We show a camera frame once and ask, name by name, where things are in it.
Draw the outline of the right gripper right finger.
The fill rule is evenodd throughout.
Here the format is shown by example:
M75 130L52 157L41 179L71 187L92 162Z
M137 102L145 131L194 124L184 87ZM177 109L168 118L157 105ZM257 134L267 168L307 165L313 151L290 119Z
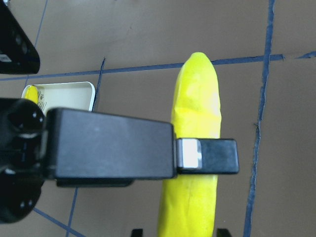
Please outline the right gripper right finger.
M180 138L176 140L179 174L237 174L239 160L234 139Z

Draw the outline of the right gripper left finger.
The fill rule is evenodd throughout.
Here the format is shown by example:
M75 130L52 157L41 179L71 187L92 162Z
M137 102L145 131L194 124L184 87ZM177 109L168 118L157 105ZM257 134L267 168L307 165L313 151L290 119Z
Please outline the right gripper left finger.
M43 133L43 175L61 187L127 186L176 175L170 123L55 108Z

